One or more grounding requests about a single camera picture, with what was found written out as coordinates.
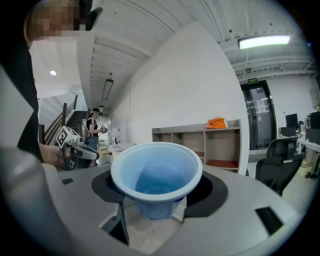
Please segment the grey wooden shelf desk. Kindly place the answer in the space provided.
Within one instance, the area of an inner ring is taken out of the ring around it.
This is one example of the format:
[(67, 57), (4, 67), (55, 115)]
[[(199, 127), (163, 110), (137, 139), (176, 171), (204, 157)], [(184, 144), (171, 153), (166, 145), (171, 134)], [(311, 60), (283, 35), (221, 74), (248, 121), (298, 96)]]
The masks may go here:
[(198, 155), (203, 165), (239, 173), (241, 120), (228, 120), (226, 124), (226, 128), (217, 129), (207, 129), (204, 123), (153, 128), (152, 141), (185, 146)]

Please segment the black computer monitor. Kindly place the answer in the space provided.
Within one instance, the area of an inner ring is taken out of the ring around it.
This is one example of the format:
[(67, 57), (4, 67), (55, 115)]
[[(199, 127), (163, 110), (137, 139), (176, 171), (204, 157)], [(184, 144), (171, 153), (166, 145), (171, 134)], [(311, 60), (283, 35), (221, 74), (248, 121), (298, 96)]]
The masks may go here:
[(285, 116), (286, 127), (298, 129), (300, 127), (298, 115), (296, 113)]

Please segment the dark wooden staircase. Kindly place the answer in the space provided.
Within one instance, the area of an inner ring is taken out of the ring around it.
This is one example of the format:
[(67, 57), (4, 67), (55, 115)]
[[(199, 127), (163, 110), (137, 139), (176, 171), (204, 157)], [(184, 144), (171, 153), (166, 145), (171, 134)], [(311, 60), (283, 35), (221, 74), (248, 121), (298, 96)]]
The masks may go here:
[(56, 144), (62, 126), (72, 128), (81, 135), (81, 124), (89, 109), (82, 93), (70, 93), (38, 99), (38, 141), (45, 145)]

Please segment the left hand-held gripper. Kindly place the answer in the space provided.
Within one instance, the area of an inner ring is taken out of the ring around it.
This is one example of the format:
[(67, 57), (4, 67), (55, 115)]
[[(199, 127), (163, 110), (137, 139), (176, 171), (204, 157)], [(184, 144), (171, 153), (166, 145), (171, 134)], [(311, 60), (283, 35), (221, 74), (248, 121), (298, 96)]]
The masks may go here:
[(65, 171), (90, 168), (99, 158), (99, 152), (87, 147), (85, 140), (67, 126), (60, 129), (56, 142), (64, 160), (62, 169)]

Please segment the rectangular ceiling light panel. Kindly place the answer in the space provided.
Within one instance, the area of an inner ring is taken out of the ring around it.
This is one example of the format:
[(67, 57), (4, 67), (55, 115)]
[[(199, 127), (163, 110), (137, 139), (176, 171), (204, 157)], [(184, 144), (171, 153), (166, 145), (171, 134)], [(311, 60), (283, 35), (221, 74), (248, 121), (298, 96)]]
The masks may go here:
[(240, 50), (245, 50), (262, 46), (287, 45), (290, 39), (289, 35), (264, 35), (241, 38), (237, 43)]

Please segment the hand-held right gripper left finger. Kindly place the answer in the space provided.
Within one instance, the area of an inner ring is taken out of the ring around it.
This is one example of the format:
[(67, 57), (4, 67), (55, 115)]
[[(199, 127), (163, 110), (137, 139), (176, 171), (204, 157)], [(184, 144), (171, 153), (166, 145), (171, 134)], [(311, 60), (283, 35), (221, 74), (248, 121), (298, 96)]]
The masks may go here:
[(123, 198), (108, 167), (58, 172), (7, 150), (7, 205), (22, 230), (53, 256), (140, 256), (128, 246)]

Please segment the black office chair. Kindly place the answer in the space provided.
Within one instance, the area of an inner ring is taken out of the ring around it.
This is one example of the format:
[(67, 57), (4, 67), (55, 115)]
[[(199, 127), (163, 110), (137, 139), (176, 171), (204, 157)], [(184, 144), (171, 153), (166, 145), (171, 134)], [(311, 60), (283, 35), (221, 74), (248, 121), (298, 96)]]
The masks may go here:
[(266, 158), (256, 164), (255, 179), (280, 196), (301, 166), (305, 155), (297, 151), (298, 137), (274, 139)]

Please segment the person's left hand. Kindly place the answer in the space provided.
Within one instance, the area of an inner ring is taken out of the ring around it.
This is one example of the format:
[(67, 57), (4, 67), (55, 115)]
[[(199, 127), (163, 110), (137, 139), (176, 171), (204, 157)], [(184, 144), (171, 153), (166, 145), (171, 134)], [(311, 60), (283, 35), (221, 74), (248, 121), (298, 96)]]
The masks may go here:
[(61, 155), (59, 146), (39, 143), (39, 149), (44, 164), (49, 164), (56, 168), (61, 168), (64, 165), (64, 159)]

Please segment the black glass double door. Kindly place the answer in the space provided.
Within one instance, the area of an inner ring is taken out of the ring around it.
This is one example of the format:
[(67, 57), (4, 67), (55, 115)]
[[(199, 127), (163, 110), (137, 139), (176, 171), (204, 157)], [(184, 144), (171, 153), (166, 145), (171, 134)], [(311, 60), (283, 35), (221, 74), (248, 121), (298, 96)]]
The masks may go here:
[[(267, 149), (276, 139), (276, 114), (272, 96), (265, 80), (241, 85), (249, 124), (249, 149), (251, 151)], [(257, 100), (264, 100), (269, 112), (257, 113)]]

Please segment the white round pedestal table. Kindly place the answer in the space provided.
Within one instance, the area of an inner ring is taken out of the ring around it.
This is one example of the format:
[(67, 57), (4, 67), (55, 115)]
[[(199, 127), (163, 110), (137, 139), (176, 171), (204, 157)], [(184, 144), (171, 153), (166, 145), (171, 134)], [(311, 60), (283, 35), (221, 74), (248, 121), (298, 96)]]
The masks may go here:
[(108, 151), (110, 152), (110, 163), (112, 164), (121, 152), (134, 145), (135, 144), (133, 142), (119, 142), (118, 144), (110, 144), (108, 147)]

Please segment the black hanging linear lamp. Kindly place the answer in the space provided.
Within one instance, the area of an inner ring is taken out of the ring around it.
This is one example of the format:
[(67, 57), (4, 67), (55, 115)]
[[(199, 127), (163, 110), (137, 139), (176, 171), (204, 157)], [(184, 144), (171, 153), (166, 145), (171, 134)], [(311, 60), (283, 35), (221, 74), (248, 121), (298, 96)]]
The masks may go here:
[(110, 95), (111, 89), (113, 87), (114, 84), (114, 80), (107, 78), (104, 82), (104, 86), (103, 86), (103, 90), (102, 90), (102, 95), (101, 95), (101, 99), (103, 101), (106, 101)]

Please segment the orange plastic bag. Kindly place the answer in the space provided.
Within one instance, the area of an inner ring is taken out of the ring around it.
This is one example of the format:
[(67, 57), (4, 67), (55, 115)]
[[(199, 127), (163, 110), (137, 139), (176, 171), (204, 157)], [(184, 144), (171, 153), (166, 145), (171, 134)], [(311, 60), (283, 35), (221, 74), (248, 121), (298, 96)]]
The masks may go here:
[(223, 117), (216, 117), (207, 121), (206, 129), (226, 129), (228, 124)]

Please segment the person's black shirt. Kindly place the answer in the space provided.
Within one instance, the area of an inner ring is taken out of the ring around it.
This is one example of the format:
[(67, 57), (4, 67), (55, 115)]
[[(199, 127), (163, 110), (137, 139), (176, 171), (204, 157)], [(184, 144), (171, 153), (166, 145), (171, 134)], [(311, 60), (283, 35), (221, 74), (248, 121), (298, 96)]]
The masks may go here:
[(31, 153), (40, 162), (43, 158), (38, 142), (38, 99), (37, 89), (32, 68), (32, 58), (24, 36), (15, 37), (5, 44), (1, 63), (23, 98), (23, 101), (32, 108), (32, 114), (27, 119), (22, 135), (18, 141), (18, 148)]

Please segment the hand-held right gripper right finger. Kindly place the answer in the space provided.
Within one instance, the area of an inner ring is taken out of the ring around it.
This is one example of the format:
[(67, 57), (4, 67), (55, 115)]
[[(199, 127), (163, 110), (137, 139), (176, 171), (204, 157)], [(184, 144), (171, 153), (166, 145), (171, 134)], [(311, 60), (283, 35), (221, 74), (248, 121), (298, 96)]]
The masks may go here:
[[(203, 175), (224, 182), (226, 201), (210, 216), (186, 217), (154, 256), (268, 256), (290, 238), (304, 217), (256, 179), (228, 171)], [(273, 234), (256, 212), (262, 208), (270, 208), (282, 223)]]

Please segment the blue plastic cup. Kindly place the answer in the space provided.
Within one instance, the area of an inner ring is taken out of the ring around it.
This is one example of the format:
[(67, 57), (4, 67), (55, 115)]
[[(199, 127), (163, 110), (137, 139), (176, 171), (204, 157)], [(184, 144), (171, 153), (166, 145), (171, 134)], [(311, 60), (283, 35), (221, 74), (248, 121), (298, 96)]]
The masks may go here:
[(111, 165), (116, 188), (150, 220), (166, 220), (201, 180), (203, 164), (191, 149), (171, 142), (138, 144)]

